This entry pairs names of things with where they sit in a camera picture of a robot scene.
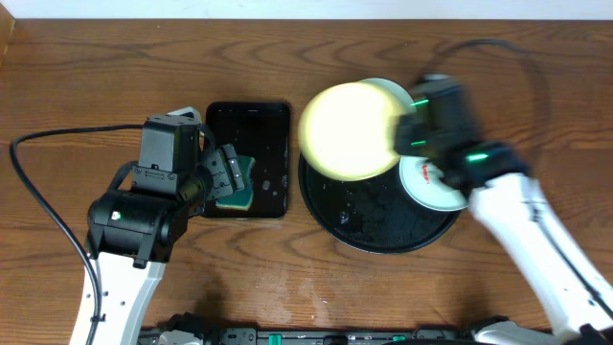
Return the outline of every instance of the table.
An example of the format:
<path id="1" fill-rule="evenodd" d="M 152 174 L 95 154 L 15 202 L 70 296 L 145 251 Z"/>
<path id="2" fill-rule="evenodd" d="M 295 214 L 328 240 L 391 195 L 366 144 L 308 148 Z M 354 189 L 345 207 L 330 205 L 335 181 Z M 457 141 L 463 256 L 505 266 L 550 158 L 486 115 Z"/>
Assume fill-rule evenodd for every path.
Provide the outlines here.
<path id="1" fill-rule="evenodd" d="M 368 77 L 406 84 L 443 47 L 496 37 L 535 52 L 554 113 L 513 56 L 460 53 L 443 68 L 469 88 L 489 138 L 515 145 L 559 216 L 613 279 L 613 46 L 610 22 L 19 20 L 0 71 L 0 338 L 64 344 L 79 309 L 75 250 L 10 166 L 11 139 L 62 127 L 140 124 L 214 101 L 287 101 L 289 209 L 281 220 L 194 219 L 175 246 L 145 325 L 194 311 L 221 325 L 400 330 L 505 314 L 547 329 L 534 295 L 496 240 L 463 213 L 435 243 L 379 256 L 347 247 L 310 216 L 297 183 L 295 130 L 321 90 Z M 138 131 L 25 144 L 28 175 L 78 237 Z"/>

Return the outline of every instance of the black cable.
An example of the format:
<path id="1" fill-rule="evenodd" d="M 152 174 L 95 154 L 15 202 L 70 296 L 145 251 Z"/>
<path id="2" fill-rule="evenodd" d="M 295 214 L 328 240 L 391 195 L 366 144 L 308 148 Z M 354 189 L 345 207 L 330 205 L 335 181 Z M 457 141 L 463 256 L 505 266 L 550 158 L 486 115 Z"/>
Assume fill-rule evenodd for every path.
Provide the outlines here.
<path id="1" fill-rule="evenodd" d="M 21 136 L 11 143 L 10 154 L 11 154 L 11 162 L 12 166 L 15 169 L 15 172 L 21 179 L 21 182 L 26 186 L 28 191 L 32 194 L 34 199 L 38 201 L 40 206 L 49 214 L 49 216 L 56 222 L 57 226 L 64 232 L 64 235 L 68 238 L 70 243 L 75 247 L 77 253 L 79 254 L 80 259 L 83 261 L 85 265 L 85 270 L 89 275 L 89 279 L 92 283 L 92 288 L 94 289 L 94 315 L 91 318 L 91 326 L 89 329 L 89 335 L 87 336 L 87 345 L 91 345 L 94 342 L 94 336 L 96 334 L 96 329 L 98 328 L 98 322 L 100 321 L 100 313 L 102 308 L 102 293 L 101 287 L 98 281 L 98 277 L 94 272 L 94 267 L 92 267 L 89 259 L 87 258 L 87 253 L 85 253 L 85 249 L 83 249 L 82 245 L 80 245 L 79 240 L 75 236 L 75 234 L 70 230 L 68 225 L 62 220 L 62 218 L 57 214 L 57 212 L 51 207 L 49 202 L 45 200 L 42 194 L 36 189 L 30 178 L 26 175 L 26 173 L 21 168 L 21 164 L 19 163 L 19 159 L 17 158 L 17 146 L 20 143 L 25 141 L 42 138 L 51 135 L 59 135 L 59 134 L 76 134 L 76 133 L 92 133 L 92 132 L 101 132 L 101 131 L 109 131 L 109 130 L 119 130 L 119 129 L 141 129 L 142 125 L 120 125 L 120 126 L 100 126 L 100 127 L 85 127 L 85 128 L 67 128 L 67 129 L 56 129 L 56 130 L 46 130 L 38 133 L 32 133 L 28 135 Z"/>
<path id="2" fill-rule="evenodd" d="M 537 124 L 535 126 L 537 128 L 540 128 L 541 130 L 541 132 L 536 134 L 535 136 L 544 137 L 544 134 L 549 128 L 549 124 L 552 119 L 552 98 L 549 83 L 545 79 L 545 75 L 538 67 L 538 64 L 531 58 L 531 52 L 516 45 L 513 45 L 506 40 L 496 38 L 471 39 L 447 47 L 441 52 L 438 52 L 437 55 L 430 61 L 426 62 L 425 66 L 423 66 L 420 72 L 417 74 L 415 80 L 413 80 L 412 85 L 417 84 L 421 77 L 427 74 L 436 73 L 437 68 L 441 64 L 443 64 L 445 61 L 447 61 L 448 58 L 451 58 L 459 51 L 466 48 L 473 48 L 484 45 L 492 45 L 505 48 L 508 51 L 513 52 L 519 58 L 519 62 L 521 63 L 524 75 L 528 79 L 533 89 L 533 94 L 536 96 L 536 101 L 534 102 L 533 110 L 534 116 L 540 117 L 542 121 L 541 124 Z M 541 152 L 542 147 L 537 147 L 536 152 L 531 159 L 533 165 L 535 165 L 540 160 Z"/>

